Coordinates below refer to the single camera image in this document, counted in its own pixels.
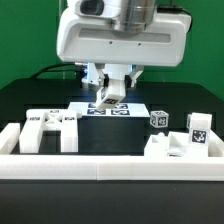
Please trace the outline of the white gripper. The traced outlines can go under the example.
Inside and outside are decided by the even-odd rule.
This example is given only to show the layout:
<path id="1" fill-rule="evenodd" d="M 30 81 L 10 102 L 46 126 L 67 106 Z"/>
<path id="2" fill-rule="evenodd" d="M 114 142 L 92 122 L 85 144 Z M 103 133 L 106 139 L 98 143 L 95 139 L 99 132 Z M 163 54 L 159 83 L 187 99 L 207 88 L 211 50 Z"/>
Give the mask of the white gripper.
<path id="1" fill-rule="evenodd" d="M 176 66 L 184 56 L 192 19 L 160 9 L 157 0 L 67 0 L 59 23 L 57 55 L 64 62 L 96 63 L 99 88 L 104 64 L 131 64 L 125 87 L 134 88 L 144 66 Z"/>

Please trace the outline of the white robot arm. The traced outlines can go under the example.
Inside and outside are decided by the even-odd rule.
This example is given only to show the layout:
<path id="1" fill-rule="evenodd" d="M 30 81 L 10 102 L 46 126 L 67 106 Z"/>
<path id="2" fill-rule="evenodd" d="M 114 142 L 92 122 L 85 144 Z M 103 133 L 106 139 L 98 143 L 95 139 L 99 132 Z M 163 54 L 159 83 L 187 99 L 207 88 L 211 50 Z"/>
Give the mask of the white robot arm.
<path id="1" fill-rule="evenodd" d="M 157 0 L 67 0 L 57 36 L 64 62 L 177 66 L 183 59 L 192 19 Z"/>

